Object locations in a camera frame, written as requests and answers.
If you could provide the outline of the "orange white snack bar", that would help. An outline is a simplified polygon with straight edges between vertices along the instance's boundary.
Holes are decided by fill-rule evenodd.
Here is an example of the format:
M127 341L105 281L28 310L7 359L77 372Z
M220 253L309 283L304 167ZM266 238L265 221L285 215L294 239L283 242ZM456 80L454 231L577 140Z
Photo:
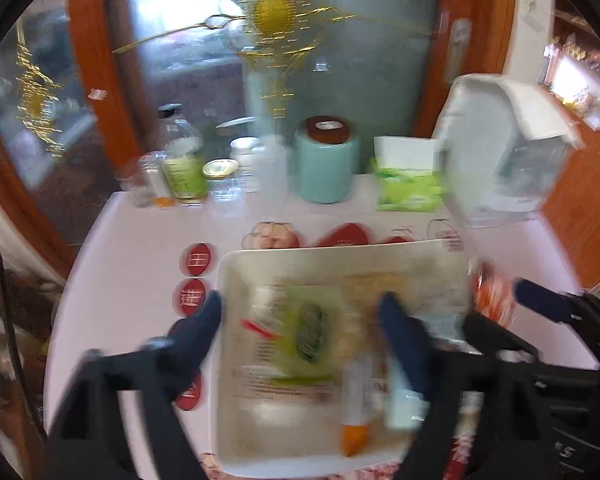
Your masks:
M373 359L362 353L343 367L341 378L340 452L346 457L362 453L370 440L370 394Z

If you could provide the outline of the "cream plastic storage tray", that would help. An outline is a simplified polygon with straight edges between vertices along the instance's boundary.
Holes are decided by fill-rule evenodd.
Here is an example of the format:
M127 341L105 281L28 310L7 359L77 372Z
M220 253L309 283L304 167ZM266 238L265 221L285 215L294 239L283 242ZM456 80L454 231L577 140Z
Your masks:
M331 380L284 377L274 365L277 312L289 285L335 287L342 297L337 371ZM223 299L218 372L213 388L212 452L224 474L293 479L384 471L398 462L415 431L385 426L389 347L378 322L382 295L439 342L463 343L469 262L440 240L395 245L232 252L219 268ZM353 457L340 452L343 367L373 359L370 440Z

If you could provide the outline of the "small green snack packet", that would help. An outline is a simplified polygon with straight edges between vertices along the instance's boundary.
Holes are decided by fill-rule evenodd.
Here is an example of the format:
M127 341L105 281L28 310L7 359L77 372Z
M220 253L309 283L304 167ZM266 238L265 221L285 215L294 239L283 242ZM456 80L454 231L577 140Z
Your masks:
M274 365L284 377L320 382L337 371L342 297L335 287L289 285L277 312Z

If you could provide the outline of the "light blue snack packet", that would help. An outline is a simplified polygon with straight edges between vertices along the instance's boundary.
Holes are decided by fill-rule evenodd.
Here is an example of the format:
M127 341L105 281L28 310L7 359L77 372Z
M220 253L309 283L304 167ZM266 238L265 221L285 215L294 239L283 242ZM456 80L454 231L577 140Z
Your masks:
M415 431L424 422L429 404L414 391L399 362L388 357L385 426L393 431Z

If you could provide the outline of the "white desktop appliance with cover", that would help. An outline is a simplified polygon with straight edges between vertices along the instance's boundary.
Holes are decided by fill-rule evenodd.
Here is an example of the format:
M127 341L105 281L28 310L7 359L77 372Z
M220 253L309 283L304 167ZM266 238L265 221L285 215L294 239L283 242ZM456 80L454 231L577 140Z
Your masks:
M445 203L470 228L529 220L553 192L569 155L584 147L546 90L487 74L453 81L434 138Z

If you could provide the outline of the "green tissue box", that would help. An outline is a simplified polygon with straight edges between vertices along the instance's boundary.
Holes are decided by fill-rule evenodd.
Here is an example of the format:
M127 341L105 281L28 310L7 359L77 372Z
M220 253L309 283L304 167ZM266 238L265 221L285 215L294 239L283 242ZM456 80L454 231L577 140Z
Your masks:
M372 168L379 210L433 212L445 193L439 178L436 140L376 136Z

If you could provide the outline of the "clear drinking glass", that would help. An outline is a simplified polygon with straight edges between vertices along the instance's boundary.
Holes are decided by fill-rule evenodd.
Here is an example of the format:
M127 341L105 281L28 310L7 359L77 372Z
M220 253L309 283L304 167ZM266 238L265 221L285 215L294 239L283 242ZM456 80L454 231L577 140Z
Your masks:
M116 172L116 178L122 191L130 194L135 206L148 207L152 204L154 194L137 159L131 159L120 167Z

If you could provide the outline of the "teal ceramic canister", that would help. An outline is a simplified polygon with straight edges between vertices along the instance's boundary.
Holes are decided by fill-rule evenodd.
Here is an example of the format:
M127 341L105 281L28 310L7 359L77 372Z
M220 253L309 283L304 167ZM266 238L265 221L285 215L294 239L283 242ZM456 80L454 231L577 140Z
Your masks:
M294 137L299 195L314 204L346 200L358 169L358 138L338 116L306 118Z

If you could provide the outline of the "clear bottle green label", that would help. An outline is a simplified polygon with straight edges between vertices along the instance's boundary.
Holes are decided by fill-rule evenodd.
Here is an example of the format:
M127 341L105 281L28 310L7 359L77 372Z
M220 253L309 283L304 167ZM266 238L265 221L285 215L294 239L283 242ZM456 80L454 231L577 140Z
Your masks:
M202 174L204 139L181 114L180 103L160 106L158 141L163 151L163 172L174 197L184 204L201 203L207 197Z

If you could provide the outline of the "metal tin can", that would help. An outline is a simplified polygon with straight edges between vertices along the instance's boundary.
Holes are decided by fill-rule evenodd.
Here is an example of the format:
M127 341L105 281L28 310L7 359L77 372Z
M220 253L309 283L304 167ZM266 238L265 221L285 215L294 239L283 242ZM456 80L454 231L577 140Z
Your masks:
M151 192L154 204L160 208L173 207L175 200L162 172L161 155L158 152L149 152L138 160L138 166Z

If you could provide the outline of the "small glass jar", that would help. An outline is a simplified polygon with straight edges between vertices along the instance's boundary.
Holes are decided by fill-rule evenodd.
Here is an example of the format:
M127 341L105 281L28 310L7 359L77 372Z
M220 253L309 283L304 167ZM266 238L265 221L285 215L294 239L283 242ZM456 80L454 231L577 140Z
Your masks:
M237 181L238 161L230 158L210 160L202 168L213 203L227 204L239 200L242 190Z

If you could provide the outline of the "white plastic bottle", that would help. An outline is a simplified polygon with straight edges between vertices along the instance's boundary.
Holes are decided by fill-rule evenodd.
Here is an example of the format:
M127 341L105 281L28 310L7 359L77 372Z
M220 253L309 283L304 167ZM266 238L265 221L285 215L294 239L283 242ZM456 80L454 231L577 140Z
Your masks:
M266 208L277 214L283 209L288 192L288 155L286 145L278 134L262 136L258 156L260 193Z

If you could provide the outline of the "white pill bottle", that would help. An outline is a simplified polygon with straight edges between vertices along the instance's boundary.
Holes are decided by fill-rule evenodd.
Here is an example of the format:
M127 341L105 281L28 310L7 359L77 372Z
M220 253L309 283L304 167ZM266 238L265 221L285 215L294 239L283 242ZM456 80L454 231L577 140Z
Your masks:
M236 179L246 193L256 192L258 189L254 170L260 145L260 140L255 136L241 136L230 142L230 157L238 162Z

